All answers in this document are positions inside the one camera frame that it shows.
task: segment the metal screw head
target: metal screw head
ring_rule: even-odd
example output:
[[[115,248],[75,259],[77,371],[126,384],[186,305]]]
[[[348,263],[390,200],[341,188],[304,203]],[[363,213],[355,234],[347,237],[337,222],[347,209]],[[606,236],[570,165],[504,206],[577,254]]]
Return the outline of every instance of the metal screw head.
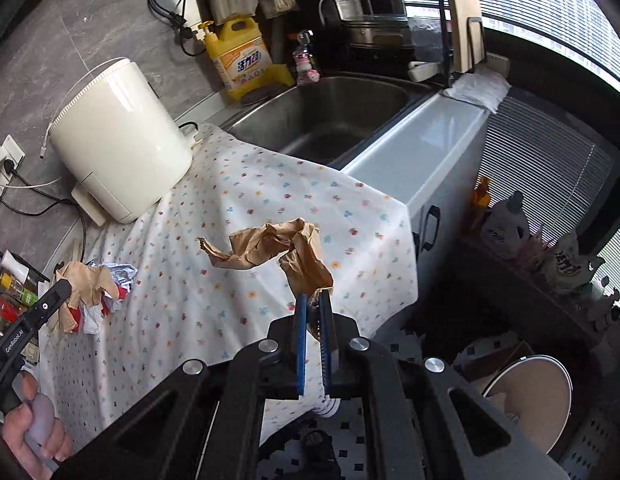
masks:
[[[349,345],[352,350],[359,352],[365,352],[370,348],[370,342],[365,337],[353,337],[350,339]]]
[[[425,362],[425,367],[427,370],[439,374],[445,370],[445,363],[438,357],[428,357]]]
[[[184,362],[183,372],[188,375],[197,375],[200,374],[203,370],[203,363],[201,361],[197,361],[196,359],[190,359],[189,361]]]
[[[278,348],[279,343],[277,343],[273,339],[264,339],[259,341],[259,350],[261,350],[262,352],[266,352],[266,354],[276,352]]]

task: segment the wooden board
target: wooden board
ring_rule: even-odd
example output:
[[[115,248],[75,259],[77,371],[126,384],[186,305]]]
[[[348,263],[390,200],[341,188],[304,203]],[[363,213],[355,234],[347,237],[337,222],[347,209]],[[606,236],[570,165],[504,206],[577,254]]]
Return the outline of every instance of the wooden board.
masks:
[[[448,0],[452,18],[452,39],[455,50],[455,72],[467,72],[472,68],[470,43],[467,34],[468,18],[480,17],[480,2],[478,0]],[[480,36],[479,23],[470,25],[472,45],[474,46],[474,64],[483,60],[485,52]]]

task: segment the crumpled brown paper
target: crumpled brown paper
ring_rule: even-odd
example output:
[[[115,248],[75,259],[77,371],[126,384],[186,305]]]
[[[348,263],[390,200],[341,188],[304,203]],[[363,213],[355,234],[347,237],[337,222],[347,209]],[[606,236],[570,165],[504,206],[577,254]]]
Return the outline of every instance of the crumpled brown paper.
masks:
[[[321,261],[319,230],[302,218],[244,229],[229,238],[232,254],[226,254],[205,238],[199,238],[201,249],[207,253],[213,266],[247,270],[286,251],[279,258],[279,265],[295,298],[307,294],[313,300],[320,290],[334,285],[330,271]]]
[[[101,293],[105,290],[111,297],[119,297],[119,289],[112,281],[110,270],[103,267],[86,267],[81,262],[70,262],[63,269],[55,272],[53,283],[65,279],[72,285],[70,298],[59,308],[59,324],[62,333],[72,332],[77,322],[69,309],[77,309],[83,301],[87,306],[101,303]]]

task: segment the human hand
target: human hand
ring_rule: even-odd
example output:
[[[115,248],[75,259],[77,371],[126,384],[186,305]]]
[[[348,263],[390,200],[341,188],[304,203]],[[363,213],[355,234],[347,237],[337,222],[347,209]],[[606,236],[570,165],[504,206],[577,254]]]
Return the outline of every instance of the human hand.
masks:
[[[37,380],[25,372],[24,397],[28,400],[34,399],[38,387]],[[40,457],[37,457],[24,441],[25,433],[30,429],[32,421],[32,410],[27,404],[22,404],[5,415],[2,437],[12,454],[34,480],[48,480],[52,476],[52,471],[42,463],[42,459],[65,460],[72,453],[72,439],[66,434],[63,423],[55,418],[52,434],[45,446],[40,448]]]

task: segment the metal pot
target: metal pot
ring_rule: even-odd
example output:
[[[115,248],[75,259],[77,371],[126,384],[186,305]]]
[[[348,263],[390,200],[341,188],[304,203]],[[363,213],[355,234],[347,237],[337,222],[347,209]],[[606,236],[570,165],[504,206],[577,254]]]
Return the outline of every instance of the metal pot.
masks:
[[[359,48],[412,48],[408,18],[403,14],[365,14],[341,20],[350,46]]]

